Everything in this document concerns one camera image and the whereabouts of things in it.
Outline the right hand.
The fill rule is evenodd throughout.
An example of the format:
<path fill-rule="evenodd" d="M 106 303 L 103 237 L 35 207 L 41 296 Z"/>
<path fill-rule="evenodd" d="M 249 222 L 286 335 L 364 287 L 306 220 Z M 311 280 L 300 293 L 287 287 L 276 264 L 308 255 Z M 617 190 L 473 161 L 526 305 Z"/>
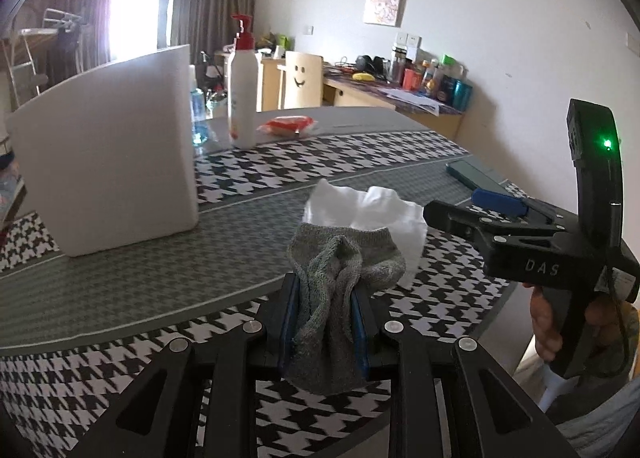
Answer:
<path fill-rule="evenodd" d="M 532 290 L 529 311 L 536 339 L 536 352 L 546 363 L 551 363 L 563 346 L 563 339 L 555 326 L 552 307 L 544 298 L 540 287 L 529 283 L 524 283 L 524 287 Z M 585 319 L 588 325 L 598 329 L 597 345 L 608 346 L 622 338 L 616 305 L 608 295 L 596 295 L 586 308 Z"/>

